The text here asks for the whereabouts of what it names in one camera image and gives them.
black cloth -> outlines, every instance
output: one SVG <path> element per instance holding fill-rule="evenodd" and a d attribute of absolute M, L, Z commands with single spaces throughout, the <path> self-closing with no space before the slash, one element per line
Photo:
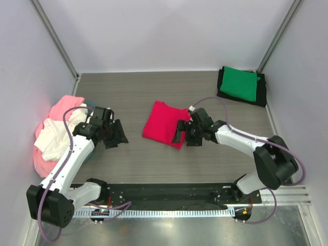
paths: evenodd
<path fill-rule="evenodd" d="M 222 97 L 222 98 L 226 98 L 226 99 L 230 99 L 230 100 L 234 100 L 234 101 L 241 101 L 243 103 L 247 103 L 247 104 L 252 104 L 252 105 L 257 105 L 257 106 L 261 106 L 261 107 L 265 107 L 267 105 L 267 87 L 266 87 L 266 81 L 265 81 L 265 76 L 262 73 L 258 73 L 257 76 L 260 78 L 260 80 L 257 82 L 257 88 L 256 88 L 256 101 L 247 101 L 238 97 L 234 97 L 234 96 L 229 96 L 227 94 L 225 94 L 224 92 L 220 91 L 220 87 L 222 85 L 222 81 L 223 81 L 223 74 L 224 74 L 224 67 L 222 67 L 222 69 L 219 70 L 219 76 L 217 79 L 217 96 Z"/>

white cloth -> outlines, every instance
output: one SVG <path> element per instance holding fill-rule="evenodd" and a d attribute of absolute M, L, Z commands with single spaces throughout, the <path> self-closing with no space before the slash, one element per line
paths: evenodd
<path fill-rule="evenodd" d="M 66 122 L 72 134 L 75 126 L 87 119 L 87 109 L 76 109 Z M 44 128 L 34 143 L 42 151 L 42 158 L 45 161 L 59 161 L 70 144 L 69 136 L 64 123 L 60 120 L 45 119 Z"/>

white cable carrier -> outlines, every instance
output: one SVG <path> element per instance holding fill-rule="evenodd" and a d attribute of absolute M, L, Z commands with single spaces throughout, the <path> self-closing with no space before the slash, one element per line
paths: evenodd
<path fill-rule="evenodd" d="M 110 210 L 109 216 L 92 215 L 95 208 L 81 208 L 75 211 L 73 218 L 110 218 L 117 215 L 120 210 Z M 207 210 L 207 211 L 139 211 L 126 210 L 118 218 L 191 218 L 191 217 L 234 217 L 234 208 L 226 210 Z"/>

folded cloth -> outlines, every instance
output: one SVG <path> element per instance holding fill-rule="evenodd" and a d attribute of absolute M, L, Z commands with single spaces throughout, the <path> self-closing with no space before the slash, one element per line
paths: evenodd
<path fill-rule="evenodd" d="M 257 74 L 224 68 L 220 91 L 247 101 L 256 101 Z"/>
<path fill-rule="evenodd" d="M 156 101 L 142 136 L 181 149 L 186 137 L 185 132 L 182 132 L 181 142 L 172 143 L 180 119 L 190 120 L 188 109 L 177 109 L 168 106 L 163 101 Z"/>
<path fill-rule="evenodd" d="M 266 92 L 267 87 L 266 87 L 264 74 L 256 73 L 257 77 L 259 78 L 257 80 L 257 87 L 256 87 L 256 101 L 249 101 L 249 100 L 239 98 L 237 96 L 228 95 L 221 91 L 221 86 L 222 86 L 225 70 L 226 70 L 226 67 L 222 67 L 222 69 L 219 70 L 219 75 L 218 75 L 218 80 L 217 80 L 217 89 L 218 89 L 217 96 L 226 98 L 226 99 L 230 99 L 230 100 L 234 100 L 234 101 L 241 101 L 241 102 L 247 103 L 247 104 L 258 105 L 261 107 L 265 107 L 267 105 L 267 102 L 266 102 L 267 101 L 267 97 L 266 97 L 267 96 L 267 92 Z"/>

white wall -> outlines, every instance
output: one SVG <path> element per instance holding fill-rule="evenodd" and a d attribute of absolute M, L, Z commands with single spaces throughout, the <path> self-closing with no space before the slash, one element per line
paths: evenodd
<path fill-rule="evenodd" d="M 264 70 L 270 108 L 288 146 L 305 162 L 305 185 L 326 234 L 327 13 L 327 0 L 304 1 Z"/>
<path fill-rule="evenodd" d="M 73 86 L 73 76 L 28 0 L 3 0 L 0 8 L 1 245 L 22 245 L 30 222 L 29 185 L 35 129 Z"/>
<path fill-rule="evenodd" d="M 40 0 L 78 72 L 256 69 L 292 0 Z"/>

